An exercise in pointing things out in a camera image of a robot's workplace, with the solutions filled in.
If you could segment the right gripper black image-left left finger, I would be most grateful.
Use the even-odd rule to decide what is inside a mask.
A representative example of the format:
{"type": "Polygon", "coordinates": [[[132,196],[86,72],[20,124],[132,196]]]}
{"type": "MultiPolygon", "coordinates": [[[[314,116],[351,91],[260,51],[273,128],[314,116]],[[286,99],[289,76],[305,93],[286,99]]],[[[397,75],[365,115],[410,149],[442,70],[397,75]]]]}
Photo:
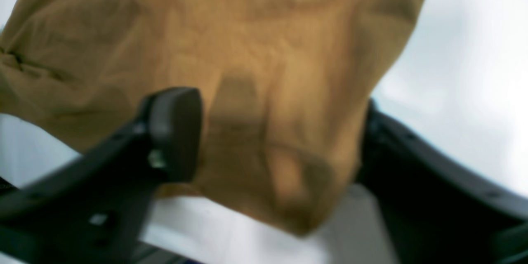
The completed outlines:
{"type": "Polygon", "coordinates": [[[26,264],[132,264],[164,183],[196,173],[203,100],[148,96],[137,117],[65,167],[1,196],[1,252],[26,264]]]}

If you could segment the right gripper black image-left right finger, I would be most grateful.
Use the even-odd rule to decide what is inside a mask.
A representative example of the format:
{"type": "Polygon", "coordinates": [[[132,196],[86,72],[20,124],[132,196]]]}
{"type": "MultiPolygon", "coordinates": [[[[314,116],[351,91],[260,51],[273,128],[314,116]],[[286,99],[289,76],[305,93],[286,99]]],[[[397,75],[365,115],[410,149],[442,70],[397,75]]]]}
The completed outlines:
{"type": "Polygon", "coordinates": [[[526,264],[527,198],[455,163],[368,106],[358,183],[401,264],[526,264]]]}

